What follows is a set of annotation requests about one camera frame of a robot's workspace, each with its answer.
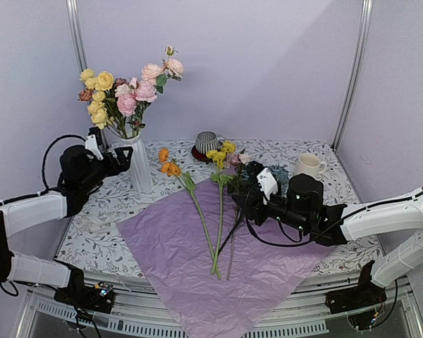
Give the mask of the peach pink rose stem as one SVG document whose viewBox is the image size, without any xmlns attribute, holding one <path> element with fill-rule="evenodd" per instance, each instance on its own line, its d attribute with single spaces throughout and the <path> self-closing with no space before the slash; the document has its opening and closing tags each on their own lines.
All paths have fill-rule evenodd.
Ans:
<svg viewBox="0 0 423 338">
<path fill-rule="evenodd" d="M 143 122 L 145 111 L 157 100 L 160 94 L 164 93 L 164 87 L 169 80 L 180 82 L 182 80 L 185 67 L 181 61 L 175 58 L 179 51 L 172 45 L 164 49 L 164 57 L 161 65 L 148 63 L 141 70 L 141 79 L 136 89 L 136 99 L 138 101 L 139 126 L 138 130 L 145 128 Z"/>
</svg>

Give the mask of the white ribbed vase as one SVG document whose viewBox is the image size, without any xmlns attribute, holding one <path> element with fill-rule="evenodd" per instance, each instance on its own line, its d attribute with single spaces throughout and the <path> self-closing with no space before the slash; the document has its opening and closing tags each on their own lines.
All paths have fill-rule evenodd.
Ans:
<svg viewBox="0 0 423 338">
<path fill-rule="evenodd" d="M 149 192 L 152 190 L 152 179 L 149 161 L 144 142 L 140 136 L 132 139 L 119 139 L 113 144 L 113 148 L 119 146 L 131 146 L 133 154 L 130 160 L 128 174 L 133 188 L 138 192 Z"/>
</svg>

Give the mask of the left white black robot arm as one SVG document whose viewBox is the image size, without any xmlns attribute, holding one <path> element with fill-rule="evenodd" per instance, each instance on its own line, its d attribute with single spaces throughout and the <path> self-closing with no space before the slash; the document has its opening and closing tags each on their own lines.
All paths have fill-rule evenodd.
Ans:
<svg viewBox="0 0 423 338">
<path fill-rule="evenodd" d="M 0 202 L 0 282 L 26 282 L 63 288 L 76 306 L 91 298 L 88 286 L 78 279 L 81 270 L 56 261 L 12 251 L 8 239 L 23 230 L 81 212 L 90 195 L 107 177 L 130 168 L 133 148 L 106 153 L 83 145 L 68 147 L 60 157 L 61 174 L 57 186 L 47 192 Z"/>
</svg>

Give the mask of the white printed ribbon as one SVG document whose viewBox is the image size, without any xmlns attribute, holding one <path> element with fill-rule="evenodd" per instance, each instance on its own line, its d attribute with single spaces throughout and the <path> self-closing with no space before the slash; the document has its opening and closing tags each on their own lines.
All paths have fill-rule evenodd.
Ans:
<svg viewBox="0 0 423 338">
<path fill-rule="evenodd" d="M 82 218 L 82 228 L 87 232 L 97 234 L 112 231 L 116 228 L 116 223 L 110 218 L 101 220 L 95 215 L 86 215 Z"/>
</svg>

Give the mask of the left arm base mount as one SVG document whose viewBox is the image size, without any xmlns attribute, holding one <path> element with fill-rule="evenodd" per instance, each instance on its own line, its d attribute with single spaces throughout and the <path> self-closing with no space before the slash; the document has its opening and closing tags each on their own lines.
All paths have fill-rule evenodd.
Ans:
<svg viewBox="0 0 423 338">
<path fill-rule="evenodd" d="M 115 300 L 114 286 L 105 282 L 93 286 L 71 285 L 57 289 L 54 300 L 84 310 L 110 314 Z"/>
</svg>

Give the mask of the pale yellow rose stem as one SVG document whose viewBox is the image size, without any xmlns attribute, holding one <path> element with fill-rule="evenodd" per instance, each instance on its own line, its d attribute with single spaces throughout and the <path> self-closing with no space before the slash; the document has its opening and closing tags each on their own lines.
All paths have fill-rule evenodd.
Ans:
<svg viewBox="0 0 423 338">
<path fill-rule="evenodd" d="M 96 75 L 92 69 L 86 68 L 80 73 L 80 81 L 84 89 L 79 93 L 78 100 L 87 102 L 92 124 L 100 130 L 108 128 L 116 136 L 126 138 L 125 118 L 118 110 L 114 95 L 114 76 L 106 71 Z"/>
</svg>

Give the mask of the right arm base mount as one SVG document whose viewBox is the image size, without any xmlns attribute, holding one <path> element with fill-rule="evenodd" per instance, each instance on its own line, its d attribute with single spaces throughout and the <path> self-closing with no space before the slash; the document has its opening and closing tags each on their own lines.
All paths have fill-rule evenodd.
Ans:
<svg viewBox="0 0 423 338">
<path fill-rule="evenodd" d="M 343 313 L 382 303 L 387 299 L 386 291 L 371 282 L 346 289 L 328 292 L 325 305 L 331 314 Z"/>
</svg>

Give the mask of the dusty red white flower stem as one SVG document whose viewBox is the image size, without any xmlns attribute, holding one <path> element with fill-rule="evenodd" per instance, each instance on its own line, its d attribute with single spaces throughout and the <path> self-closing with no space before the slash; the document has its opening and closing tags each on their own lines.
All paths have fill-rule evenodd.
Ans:
<svg viewBox="0 0 423 338">
<path fill-rule="evenodd" d="M 89 77 L 86 80 L 81 80 L 85 85 L 85 88 L 78 94 L 79 101 L 98 101 L 103 102 L 106 98 L 115 98 L 119 96 L 118 88 L 120 86 L 127 87 L 129 85 L 128 81 L 123 78 L 116 78 L 114 82 L 110 81 L 112 78 L 109 78 L 109 81 L 105 83 L 105 77 L 96 76 Z"/>
</svg>

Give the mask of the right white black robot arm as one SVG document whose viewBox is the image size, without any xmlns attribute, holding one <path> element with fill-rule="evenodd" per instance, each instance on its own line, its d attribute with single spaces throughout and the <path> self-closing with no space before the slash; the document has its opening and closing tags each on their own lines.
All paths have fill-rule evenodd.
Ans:
<svg viewBox="0 0 423 338">
<path fill-rule="evenodd" d="M 393 199 L 370 204 L 326 206 L 323 184 L 306 174 L 292 177 L 287 194 L 269 170 L 257 176 L 249 192 L 235 197 L 245 211 L 247 226 L 262 225 L 267 219 L 295 228 L 308 243 L 337 246 L 374 234 L 414 230 L 414 234 L 368 269 L 368 280 L 354 287 L 350 300 L 365 307 L 396 278 L 423 263 L 423 186 Z"/>
</svg>

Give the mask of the purple wrapping paper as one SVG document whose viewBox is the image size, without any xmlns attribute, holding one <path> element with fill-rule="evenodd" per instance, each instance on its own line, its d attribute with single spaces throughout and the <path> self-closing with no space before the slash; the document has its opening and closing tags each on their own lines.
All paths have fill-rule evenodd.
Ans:
<svg viewBox="0 0 423 338">
<path fill-rule="evenodd" d="M 215 245 L 219 227 L 219 190 L 205 180 L 195 191 Z M 234 203 L 223 197 L 223 230 L 233 226 Z M 294 235 L 266 221 L 252 236 L 237 231 L 235 244 L 219 255 L 221 279 L 211 274 L 212 258 L 200 216 L 181 190 L 118 225 L 161 301 L 189 337 L 241 337 L 272 312 L 331 252 L 308 244 L 288 248 Z"/>
</svg>

